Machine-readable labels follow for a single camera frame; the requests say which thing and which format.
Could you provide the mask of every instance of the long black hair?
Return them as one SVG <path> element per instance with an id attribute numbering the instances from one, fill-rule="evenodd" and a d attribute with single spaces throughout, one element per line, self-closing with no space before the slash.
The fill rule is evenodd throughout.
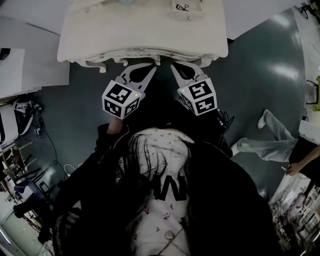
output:
<path id="1" fill-rule="evenodd" d="M 135 255 L 133 234 L 153 194 L 153 174 L 164 173 L 165 157 L 141 172 L 139 141 L 122 140 L 95 166 L 86 166 L 80 200 L 57 216 L 53 228 L 56 256 Z M 207 142 L 184 142 L 188 157 L 180 173 L 187 183 L 185 229 L 190 255 L 278 255 L 272 215 L 250 176 L 222 151 Z"/>

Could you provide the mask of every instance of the dark green floor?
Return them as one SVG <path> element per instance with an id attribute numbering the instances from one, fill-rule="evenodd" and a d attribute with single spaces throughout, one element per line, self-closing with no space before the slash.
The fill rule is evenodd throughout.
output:
<path id="1" fill-rule="evenodd" d="M 227 58 L 220 58 L 203 69 L 215 87 L 218 107 L 229 116 L 235 116 L 226 134 L 230 145 L 241 137 L 273 140 L 267 128 L 256 128 L 257 120 L 266 108 L 292 135 L 298 135 L 304 106 L 303 51 L 295 36 L 298 28 L 292 12 L 284 12 L 281 18 L 288 20 L 288 27 L 267 20 L 237 38 L 229 46 Z M 161 63 L 157 79 L 175 88 L 169 61 L 165 59 Z M 42 116 L 46 130 L 55 143 L 62 165 L 82 163 L 94 151 L 97 127 L 108 122 L 109 116 L 102 111 L 101 95 L 109 81 L 125 67 L 111 60 L 105 64 L 107 72 L 104 74 L 96 68 L 71 64 L 69 86 L 43 88 L 36 94 L 44 105 Z M 32 150 L 43 165 L 53 161 L 54 153 L 48 138 L 35 139 Z M 233 160 L 270 196 L 284 175 L 279 163 L 262 161 L 252 153 L 239 153 Z"/>

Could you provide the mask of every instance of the sneaker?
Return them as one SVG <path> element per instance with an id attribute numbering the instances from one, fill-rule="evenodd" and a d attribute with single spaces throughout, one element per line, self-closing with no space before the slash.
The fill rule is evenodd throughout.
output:
<path id="1" fill-rule="evenodd" d="M 234 157 L 236 154 L 238 154 L 240 152 L 238 146 L 240 145 L 240 141 L 241 139 L 239 139 L 235 144 L 233 144 L 233 146 L 231 147 L 232 150 L 232 156 Z"/>
<path id="2" fill-rule="evenodd" d="M 262 129 L 265 125 L 266 125 L 266 121 L 265 121 L 265 117 L 266 114 L 269 112 L 268 109 L 265 109 L 262 116 L 260 117 L 258 123 L 256 124 L 256 126 L 258 127 L 258 129 Z"/>

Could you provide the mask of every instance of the white cube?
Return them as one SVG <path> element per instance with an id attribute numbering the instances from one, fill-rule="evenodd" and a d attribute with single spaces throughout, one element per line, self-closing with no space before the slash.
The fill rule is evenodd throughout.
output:
<path id="1" fill-rule="evenodd" d="M 186 108 L 196 116 L 215 110 L 218 107 L 216 91 L 210 78 L 179 88 L 177 92 Z"/>
<path id="2" fill-rule="evenodd" d="M 140 92 L 111 80 L 102 95 L 103 110 L 123 120 L 139 107 L 141 96 Z"/>

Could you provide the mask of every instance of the light blue jeans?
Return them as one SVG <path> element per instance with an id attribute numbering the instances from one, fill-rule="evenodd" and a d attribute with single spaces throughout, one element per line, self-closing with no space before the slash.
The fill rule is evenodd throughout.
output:
<path id="1" fill-rule="evenodd" d="M 261 141 L 242 138 L 237 142 L 238 150 L 240 152 L 256 153 L 265 161 L 289 162 L 298 139 L 294 138 L 271 112 L 267 112 L 264 121 L 273 132 L 275 140 Z"/>

